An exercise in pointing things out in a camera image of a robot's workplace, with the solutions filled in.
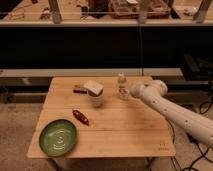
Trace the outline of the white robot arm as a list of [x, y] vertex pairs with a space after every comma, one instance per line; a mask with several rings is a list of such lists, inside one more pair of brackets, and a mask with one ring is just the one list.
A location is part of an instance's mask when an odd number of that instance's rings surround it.
[[140, 99], [191, 136], [213, 148], [213, 120], [165, 99], [167, 92], [167, 85], [161, 80], [135, 82], [130, 87], [132, 97]]

